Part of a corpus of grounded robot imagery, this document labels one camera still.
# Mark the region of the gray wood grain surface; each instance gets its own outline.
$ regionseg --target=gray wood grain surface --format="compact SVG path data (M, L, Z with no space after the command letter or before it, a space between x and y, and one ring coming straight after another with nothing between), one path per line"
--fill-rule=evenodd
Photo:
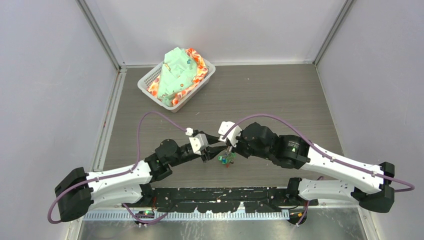
M133 164L137 157L136 130L141 116L158 111L183 127L203 130L217 136L222 121L232 121L256 113L278 115L286 119L310 140L341 154L341 146L318 79L311 64L217 66L216 72L177 113L157 105L137 87L138 80L151 68L130 68L104 164L105 170ZM281 123L257 118L241 125L258 122L277 134L293 134ZM180 130L157 115L148 116L141 125L142 158L154 152L164 139L179 145L188 142ZM217 159L201 159L172 168L173 174L155 182L154 187L255 187L286 186L289 178L316 179L320 174L304 170L283 169L270 161L237 156L229 168Z

